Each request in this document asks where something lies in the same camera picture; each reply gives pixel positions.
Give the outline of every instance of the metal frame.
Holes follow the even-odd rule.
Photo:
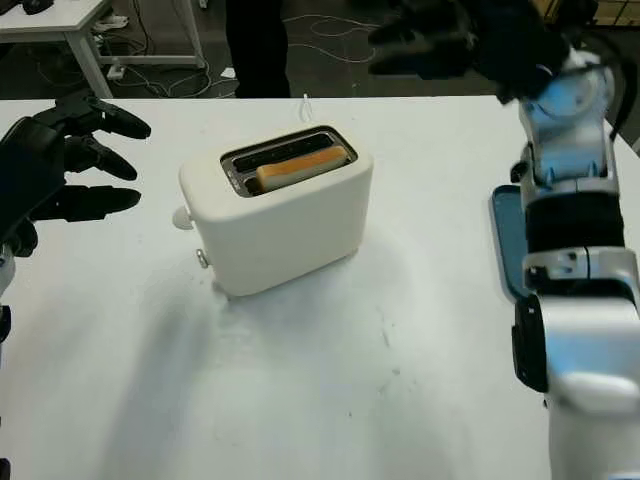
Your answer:
[[[193,14],[192,0],[182,0],[185,27],[191,46],[193,47],[193,55],[100,55],[97,58],[102,65],[196,65],[204,67],[205,60],[202,54],[202,45],[200,43],[200,35],[196,25],[196,18]]]
[[[66,41],[82,69],[82,73],[96,96],[113,98],[107,79],[102,74],[102,65],[197,65],[204,67],[202,45],[193,14],[192,0],[182,0],[187,33],[193,46],[194,55],[141,55],[102,56],[96,47],[91,27],[106,5],[96,9],[84,20],[77,30],[53,32],[25,32],[0,34],[0,43],[32,43]]]

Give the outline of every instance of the robotic arm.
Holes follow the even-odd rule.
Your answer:
[[[38,244],[34,222],[100,220],[140,200],[131,189],[66,185],[65,172],[91,167],[136,179],[125,159],[93,138],[96,130],[137,139],[151,134],[139,118],[81,91],[19,120],[0,140],[0,297],[15,274],[14,256],[28,257]],[[10,329],[11,310],[0,305],[0,343]]]
[[[612,147],[619,122],[611,134],[604,126],[611,62],[547,30],[529,0],[399,7],[400,19],[370,41],[412,51],[373,73],[433,79],[474,69],[497,83],[503,103],[520,102],[528,143],[511,179],[526,219],[525,283],[536,293],[516,305],[514,364],[545,394],[553,479],[640,479],[640,283],[623,236]],[[426,51],[416,49],[422,39]],[[637,82],[624,67],[621,120]]]

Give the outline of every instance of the white table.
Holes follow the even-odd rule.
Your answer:
[[[489,213],[524,141],[515,107],[313,100],[316,120],[376,156],[362,247],[228,301],[198,265],[197,234],[171,224],[178,167],[222,139],[300,127],[298,101],[117,103],[154,129],[100,136],[138,167],[142,202],[40,224],[3,297],[0,453],[14,480],[549,478],[542,398],[513,373]],[[0,132],[49,104],[2,102]],[[640,250],[640,161],[622,142],[616,153]]]
[[[110,4],[110,0],[55,0],[36,15],[27,15],[18,5],[0,16],[0,43],[66,41],[96,95],[113,98],[91,38],[93,23]]]

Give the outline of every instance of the power strip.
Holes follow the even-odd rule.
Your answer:
[[[109,80],[122,80],[124,78],[124,72],[126,71],[124,65],[111,65],[107,72],[107,79]]]

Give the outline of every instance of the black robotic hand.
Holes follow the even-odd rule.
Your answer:
[[[31,255],[38,220],[100,220],[139,202],[140,193],[131,189],[66,185],[65,172],[91,167],[136,179],[126,160],[93,138],[96,130],[137,139],[151,134],[139,118],[81,91],[19,120],[0,141],[0,245],[13,255]]]
[[[401,51],[370,68],[381,75],[423,79],[463,75],[473,69],[496,82],[498,97],[535,99],[560,73],[568,42],[549,31],[530,0],[395,0],[400,19],[373,32],[373,45]]]

